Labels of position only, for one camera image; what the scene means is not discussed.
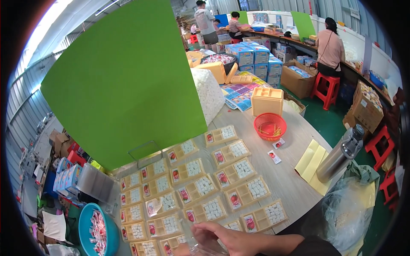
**light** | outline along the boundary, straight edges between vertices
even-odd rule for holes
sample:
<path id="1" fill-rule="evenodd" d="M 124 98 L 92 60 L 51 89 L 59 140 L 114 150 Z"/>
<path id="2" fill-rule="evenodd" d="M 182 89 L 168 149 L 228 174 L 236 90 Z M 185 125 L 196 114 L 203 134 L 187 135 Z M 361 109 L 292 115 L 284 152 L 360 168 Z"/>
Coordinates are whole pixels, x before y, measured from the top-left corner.
<path id="1" fill-rule="evenodd" d="M 111 4 L 107 5 L 104 9 L 102 9 L 101 11 L 99 11 L 98 13 L 96 13 L 96 16 L 97 16 L 98 14 L 102 13 L 103 11 L 107 10 L 108 8 L 110 8 L 110 6 L 112 6 L 113 4 L 115 4 L 115 3 L 118 2 L 118 1 L 119 1 L 119 0 L 114 1 L 114 2 L 112 2 Z"/>
<path id="2" fill-rule="evenodd" d="M 34 87 L 34 88 L 31 90 L 31 94 L 35 93 L 38 89 L 40 89 L 40 87 L 41 87 L 41 84 L 38 84 L 36 87 Z"/>

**plastic container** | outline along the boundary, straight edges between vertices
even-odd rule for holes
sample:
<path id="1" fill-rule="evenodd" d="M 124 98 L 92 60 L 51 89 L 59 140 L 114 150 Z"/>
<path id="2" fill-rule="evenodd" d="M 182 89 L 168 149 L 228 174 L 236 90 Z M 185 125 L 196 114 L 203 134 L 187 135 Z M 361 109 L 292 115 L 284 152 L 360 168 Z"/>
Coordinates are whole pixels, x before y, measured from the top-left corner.
<path id="1" fill-rule="evenodd" d="M 377 88 L 383 89 L 383 86 L 384 86 L 384 83 L 385 83 L 384 79 L 381 76 L 379 76 L 378 73 L 376 73 L 372 70 L 370 70 L 370 81 L 372 81 L 373 84 L 375 86 L 377 86 Z"/>
<path id="2" fill-rule="evenodd" d="M 263 113 L 258 115 L 253 121 L 253 128 L 261 139 L 267 141 L 277 141 L 286 132 L 286 122 L 283 118 L 274 113 Z M 280 134 L 274 136 L 275 131 L 280 129 Z"/>
<path id="3" fill-rule="evenodd" d="M 107 247 L 105 248 L 104 256 L 115 255 L 120 243 L 117 225 L 115 225 L 114 220 L 109 215 L 104 213 L 95 203 L 87 204 L 81 211 L 80 219 L 78 220 L 78 233 L 80 236 L 81 245 L 88 256 L 98 256 L 98 254 L 94 251 L 95 244 L 90 242 L 90 238 L 92 238 L 92 236 L 89 231 L 90 226 L 93 225 L 91 223 L 91 217 L 94 210 L 101 212 L 104 219 L 105 230 L 107 231 Z"/>

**corrugated metal wall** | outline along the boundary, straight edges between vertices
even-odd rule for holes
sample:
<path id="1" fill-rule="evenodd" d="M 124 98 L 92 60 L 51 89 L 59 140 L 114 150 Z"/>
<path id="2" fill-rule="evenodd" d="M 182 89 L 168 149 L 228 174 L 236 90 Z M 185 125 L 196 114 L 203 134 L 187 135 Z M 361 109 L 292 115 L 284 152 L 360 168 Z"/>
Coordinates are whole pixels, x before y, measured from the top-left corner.
<path id="1" fill-rule="evenodd" d="M 40 90 L 31 93 L 33 88 L 41 84 L 48 70 L 78 35 L 69 35 L 61 43 L 60 51 L 52 54 L 24 70 L 29 61 L 22 54 L 14 76 L 10 79 L 10 93 L 6 112 L 6 156 L 11 185 L 16 191 L 21 181 L 22 171 L 18 164 L 21 158 L 21 148 L 28 147 L 30 140 L 36 139 L 36 127 L 46 113 L 50 112 L 46 100 Z"/>

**yellow plastic tray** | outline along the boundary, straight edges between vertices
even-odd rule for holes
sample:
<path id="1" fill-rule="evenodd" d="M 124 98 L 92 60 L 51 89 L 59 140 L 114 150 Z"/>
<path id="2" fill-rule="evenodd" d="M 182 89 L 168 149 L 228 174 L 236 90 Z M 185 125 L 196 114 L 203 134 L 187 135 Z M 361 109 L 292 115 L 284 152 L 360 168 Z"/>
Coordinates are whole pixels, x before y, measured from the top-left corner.
<path id="1" fill-rule="evenodd" d="M 235 143 L 242 142 L 245 146 L 246 153 L 240 155 L 240 156 L 235 156 L 234 153 L 232 152 L 230 146 L 234 145 Z M 219 150 L 215 150 L 212 152 L 212 158 L 215 161 L 216 167 L 218 170 L 227 167 L 228 165 L 231 165 L 240 159 L 250 156 L 251 152 L 249 151 L 248 147 L 246 146 L 245 142 L 243 140 L 238 140 L 235 141 L 234 143 L 229 144 L 228 146 L 225 146 Z"/>
<path id="2" fill-rule="evenodd" d="M 137 193 L 139 194 L 139 200 L 136 202 L 132 202 L 131 201 L 131 192 L 132 191 L 137 191 Z M 142 197 L 142 187 L 138 186 L 136 188 L 133 188 L 131 190 L 125 191 L 124 193 L 120 194 L 120 203 L 121 203 L 121 208 L 127 208 L 133 205 L 137 205 L 139 203 L 141 203 L 143 200 Z"/>
<path id="3" fill-rule="evenodd" d="M 263 180 L 262 176 L 256 177 L 255 179 L 257 178 L 261 179 L 267 193 L 263 196 L 257 197 L 256 199 L 248 188 L 248 184 L 251 184 L 251 182 L 254 182 L 254 180 L 225 191 L 226 200 L 232 211 L 238 211 L 253 203 L 256 203 L 261 199 L 271 196 L 271 192 L 269 191 L 269 188 Z"/>
<path id="4" fill-rule="evenodd" d="M 175 221 L 177 223 L 175 232 L 172 233 L 167 233 L 167 231 L 165 230 L 165 224 L 164 221 L 166 218 L 169 217 L 174 217 Z M 159 237 L 165 237 L 165 236 L 175 236 L 175 235 L 179 235 L 182 232 L 182 228 L 181 228 L 181 224 L 179 221 L 179 217 L 178 214 L 172 214 L 169 216 L 165 216 L 162 218 L 158 218 L 158 219 L 153 219 L 153 220 L 147 220 L 147 227 L 148 227 L 148 236 L 151 238 L 159 238 Z"/>
<path id="5" fill-rule="evenodd" d="M 132 256 L 148 256 L 148 253 L 146 253 L 144 246 L 153 246 L 154 252 L 157 256 L 161 255 L 161 252 L 158 248 L 157 241 L 155 240 L 149 240 L 149 241 L 143 241 L 143 242 L 131 242 L 130 243 L 130 248 L 131 248 L 131 255 Z"/>
<path id="6" fill-rule="evenodd" d="M 142 237 L 135 238 L 132 232 L 132 227 L 141 227 Z M 143 222 L 123 225 L 121 226 L 121 236 L 123 237 L 124 242 L 138 242 L 147 240 L 147 232 L 145 231 L 145 224 Z"/>
<path id="7" fill-rule="evenodd" d="M 171 237 L 168 239 L 161 240 L 159 245 L 161 247 L 162 252 L 166 256 L 174 256 L 174 250 L 178 247 L 178 245 L 182 242 L 186 242 L 184 235 Z"/>
<path id="8" fill-rule="evenodd" d="M 226 211 L 225 211 L 225 209 L 223 208 L 223 204 L 222 204 L 222 201 L 221 201 L 220 197 L 216 197 L 216 198 L 214 198 L 214 199 L 216 199 L 216 200 L 218 201 L 219 207 L 220 207 L 221 210 L 222 210 L 222 215 L 221 215 L 220 217 L 218 217 L 218 218 L 210 219 L 210 220 L 211 220 L 211 221 L 218 221 L 218 220 L 221 220 L 221 219 L 226 218 L 226 217 L 227 217 Z M 205 206 L 204 206 L 204 205 L 205 205 L 205 204 L 197 204 L 197 205 L 194 205 L 194 206 L 192 206 L 192 207 L 185 208 L 185 209 L 184 209 L 184 216 L 185 216 L 185 218 L 188 219 L 188 220 L 191 221 L 191 222 L 210 221 L 210 220 L 208 219 L 208 217 L 206 216 L 206 213 L 205 213 L 206 210 L 205 210 Z"/>
<path id="9" fill-rule="evenodd" d="M 158 186 L 157 186 L 158 182 L 159 182 L 159 179 L 164 179 L 164 178 L 166 178 L 166 181 L 168 183 L 168 188 L 164 189 L 163 191 L 159 191 Z M 148 199 L 154 198 L 154 197 L 158 197 L 160 195 L 169 193 L 171 191 L 172 191 L 171 180 L 169 179 L 169 175 L 168 175 L 167 172 L 164 175 L 162 175 L 162 176 L 160 176 L 156 179 L 153 179 L 153 180 L 151 180 L 147 183 L 142 184 L 142 193 L 143 193 L 143 196 L 144 196 L 145 200 L 148 200 Z"/>
<path id="10" fill-rule="evenodd" d="M 132 185 L 131 184 L 131 176 L 136 177 L 136 180 L 138 181 L 138 183 Z M 125 192 L 127 190 L 136 188 L 136 187 L 141 185 L 141 173 L 138 171 L 136 173 L 130 174 L 130 175 L 122 178 L 120 181 L 121 181 L 121 192 Z"/>
<path id="11" fill-rule="evenodd" d="M 233 130 L 233 132 L 234 132 L 234 136 L 233 136 L 233 137 L 230 137 L 230 138 L 224 139 L 224 138 L 222 137 L 222 129 L 223 129 L 223 128 L 227 128 L 227 127 L 229 127 L 229 126 L 232 127 L 232 130 Z M 205 144 L 206 144 L 206 147 L 216 146 L 216 145 L 219 145 L 219 144 L 222 144 L 222 143 L 231 141 L 231 140 L 237 140 L 237 139 L 239 139 L 239 138 L 238 138 L 238 135 L 237 135 L 237 133 L 236 133 L 236 131 L 235 131 L 235 128 L 233 127 L 233 125 L 229 125 L 229 126 L 226 126 L 226 127 L 220 128 L 220 129 L 216 129 L 216 130 L 212 130 L 212 131 L 205 132 L 205 133 L 204 133 L 204 136 L 205 136 Z"/>
<path id="12" fill-rule="evenodd" d="M 246 160 L 249 164 L 249 166 L 251 167 L 251 169 L 253 170 L 252 173 L 248 174 L 247 176 L 240 178 L 238 175 L 238 172 L 236 171 L 234 165 Z M 216 178 L 216 180 L 218 181 L 218 185 L 220 187 L 220 189 L 222 190 L 227 190 L 229 188 L 232 188 L 233 186 L 240 184 L 242 182 L 244 182 L 245 180 L 253 177 L 256 175 L 256 171 L 255 168 L 252 166 L 251 161 L 249 161 L 249 159 L 247 157 L 245 157 L 245 159 L 241 159 L 225 168 L 223 168 L 220 172 L 216 172 L 214 173 L 214 176 Z"/>
<path id="13" fill-rule="evenodd" d="M 144 217 L 144 208 L 143 204 L 137 204 L 134 206 L 130 206 L 127 208 L 120 209 L 120 220 L 121 225 L 128 225 L 133 223 L 142 222 L 145 220 Z M 131 208 L 136 207 L 137 211 L 139 210 L 140 217 L 139 218 L 132 218 Z"/>
<path id="14" fill-rule="evenodd" d="M 174 208 L 170 208 L 168 210 L 165 210 L 162 202 L 161 202 L 161 198 L 165 197 L 166 195 L 171 195 L 172 196 L 172 200 L 174 201 L 175 207 Z M 177 197 L 175 196 L 175 192 L 172 191 L 171 193 L 162 195 L 160 197 L 151 199 L 149 201 L 145 202 L 145 208 L 146 211 L 148 213 L 148 218 L 158 218 L 158 217 L 162 217 L 164 215 L 170 214 L 173 211 L 179 210 L 180 207 L 178 205 L 177 202 Z"/>
<path id="15" fill-rule="evenodd" d="M 261 207 L 261 209 L 258 209 L 256 211 L 241 215 L 241 220 L 242 220 L 242 223 L 244 224 L 245 231 L 248 232 L 248 233 L 264 232 L 265 230 L 268 230 L 269 228 L 271 228 L 273 226 L 276 226 L 276 225 L 282 223 L 283 221 L 287 220 L 287 215 L 285 213 L 285 210 L 283 209 L 283 214 L 285 216 L 285 218 L 283 220 L 281 220 L 279 222 L 276 222 L 274 224 L 271 224 L 269 222 L 269 217 L 265 212 L 265 208 L 269 207 L 269 206 L 272 206 L 272 205 L 274 205 L 278 202 L 279 202 L 280 206 L 283 209 L 282 202 L 279 199 L 279 200 L 276 200 L 275 202 L 273 202 L 272 204 L 269 204 L 265 207 Z"/>
<path id="16" fill-rule="evenodd" d="M 190 152 L 184 153 L 181 145 L 184 143 L 187 143 L 188 141 L 192 141 L 192 144 L 194 145 L 194 149 Z M 184 143 L 181 143 L 166 152 L 166 155 L 168 156 L 168 160 L 171 166 L 175 166 L 176 163 L 187 158 L 188 156 L 192 155 L 193 153 L 199 150 L 198 146 L 195 144 L 193 139 L 189 139 L 185 141 Z"/>
<path id="17" fill-rule="evenodd" d="M 155 163 L 158 163 L 160 161 L 164 162 L 164 171 L 163 172 L 160 172 L 159 170 L 155 170 L 155 168 L 154 168 Z M 153 179 L 155 179 L 155 178 L 157 178 L 161 175 L 164 175 L 164 174 L 168 173 L 168 166 L 167 166 L 166 161 L 165 161 L 164 158 L 159 160 L 159 161 L 156 161 L 155 163 L 152 163 L 152 164 L 140 169 L 141 177 L 142 177 L 142 181 L 141 181 L 142 183 L 146 183 L 146 182 L 151 181 L 151 180 L 153 180 Z"/>
<path id="18" fill-rule="evenodd" d="M 207 194 L 203 195 L 200 194 L 198 191 L 198 188 L 195 185 L 195 182 L 199 181 L 201 178 L 208 178 L 211 181 L 210 187 L 214 188 Z M 206 174 L 205 176 L 201 177 L 199 179 L 196 179 L 195 181 L 187 184 L 186 186 L 178 189 L 178 195 L 181 199 L 183 207 L 187 207 L 189 205 L 193 205 L 194 203 L 204 199 L 205 197 L 208 197 L 210 195 L 213 195 L 214 193 L 218 192 L 218 188 L 216 187 L 214 181 L 212 180 L 211 176 L 209 174 Z"/>
<path id="19" fill-rule="evenodd" d="M 200 172 L 199 172 L 198 174 L 196 174 L 196 175 L 190 176 L 189 173 L 188 173 L 188 166 L 187 166 L 187 165 L 188 165 L 189 163 L 195 162 L 195 161 L 198 161 L 198 162 L 199 162 Z M 187 182 L 187 181 L 190 181 L 190 180 L 192 180 L 192 179 L 194 179 L 194 178 L 203 176 L 203 175 L 205 174 L 205 170 L 204 170 L 204 167 L 203 167 L 203 165 L 202 165 L 202 161 L 201 161 L 200 158 L 197 158 L 197 159 L 195 159 L 195 160 L 192 160 L 191 162 L 189 162 L 189 163 L 184 163 L 184 164 L 182 164 L 182 165 L 178 165 L 177 167 L 172 168 L 172 169 L 170 170 L 172 185 L 177 185 L 177 184 L 180 184 L 180 183 L 183 183 L 183 182 Z"/>

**table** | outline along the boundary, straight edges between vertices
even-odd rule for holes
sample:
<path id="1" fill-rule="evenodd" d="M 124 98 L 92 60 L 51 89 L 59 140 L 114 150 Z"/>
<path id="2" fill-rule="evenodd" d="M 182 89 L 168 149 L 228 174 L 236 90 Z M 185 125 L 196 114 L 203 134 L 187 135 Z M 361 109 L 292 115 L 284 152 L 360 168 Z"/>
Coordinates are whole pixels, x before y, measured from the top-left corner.
<path id="1" fill-rule="evenodd" d="M 224 105 L 221 111 L 218 113 L 216 118 L 208 126 L 208 131 L 222 128 L 227 125 L 234 125 L 235 130 L 239 139 L 242 139 L 248 146 L 251 156 L 250 159 L 255 171 L 263 176 L 266 184 L 269 187 L 272 195 L 269 198 L 265 198 L 258 203 L 254 203 L 238 212 L 232 213 L 229 208 L 224 194 L 219 191 L 216 195 L 212 195 L 201 201 L 205 202 L 207 199 L 212 199 L 215 196 L 220 196 L 223 201 L 223 206 L 228 213 L 228 217 L 218 221 L 220 224 L 226 224 L 233 220 L 239 219 L 241 214 L 245 214 L 251 211 L 255 211 L 281 199 L 283 207 L 288 215 L 288 219 L 280 225 L 277 225 L 269 229 L 265 233 L 276 234 L 285 229 L 287 226 L 298 220 L 305 213 L 307 213 L 314 205 L 316 205 L 322 196 L 316 192 L 305 180 L 303 180 L 298 173 L 294 170 L 294 167 L 299 162 L 306 148 L 312 139 L 315 139 L 322 147 L 324 147 L 328 152 L 331 151 L 331 146 L 325 141 L 325 139 L 316 131 L 301 115 L 296 113 L 289 105 L 283 105 L 282 117 L 286 120 L 287 130 L 282 137 L 285 140 L 279 149 L 275 150 L 272 143 L 269 141 L 262 140 L 259 138 L 257 133 L 253 128 L 253 120 L 255 117 L 252 116 L 252 110 L 249 109 L 245 112 L 231 111 L 228 112 L 229 108 Z M 207 173 L 213 174 L 217 172 L 214 160 L 211 158 L 211 154 L 214 150 L 220 149 L 221 147 L 228 145 L 234 141 L 216 145 L 213 147 L 205 147 L 205 138 L 201 134 L 194 138 L 194 142 L 199 147 L 197 153 L 192 154 L 180 163 L 186 163 L 192 161 L 196 158 L 201 158 L 204 169 Z M 275 153 L 282 159 L 282 162 L 275 164 L 272 159 L 267 154 L 270 150 L 275 150 Z M 128 170 L 122 170 L 116 175 L 118 178 L 124 177 L 135 172 L 134 168 Z M 336 181 L 341 177 L 343 172 L 340 172 L 331 183 L 332 187 Z M 186 183 L 178 184 L 174 186 L 174 190 L 183 187 Z M 114 218 L 116 224 L 120 227 L 121 221 L 119 218 L 119 209 L 116 210 L 116 216 Z M 124 243 L 121 239 L 120 249 L 118 254 L 122 255 L 125 253 L 129 255 L 130 248 L 128 243 Z"/>
<path id="2" fill-rule="evenodd" d="M 293 40 L 292 38 L 284 37 L 282 35 L 280 36 L 280 35 L 276 35 L 276 34 L 274 35 L 274 34 L 267 34 L 265 32 L 255 32 L 255 31 L 249 31 L 249 32 L 244 32 L 244 33 L 251 33 L 252 36 L 257 34 L 257 35 L 267 36 L 269 38 L 275 38 L 275 39 L 278 39 L 278 40 L 283 40 L 283 41 L 286 41 L 288 43 L 294 43 L 297 46 L 303 47 L 307 50 L 317 52 L 317 46 L 306 45 L 306 44 L 304 44 L 300 41 L 296 41 L 296 40 Z M 342 67 L 346 67 L 346 68 L 349 68 L 350 70 L 354 71 L 355 75 L 357 75 L 358 79 L 362 80 L 367 85 L 373 87 L 373 89 L 375 89 L 378 92 L 379 96 L 381 96 L 381 99 L 387 104 L 387 107 L 393 106 L 394 103 L 390 99 L 390 96 L 387 93 L 385 93 L 383 90 L 379 89 L 372 81 L 370 81 L 369 75 L 363 76 L 356 67 L 352 67 L 348 63 L 342 62 Z"/>

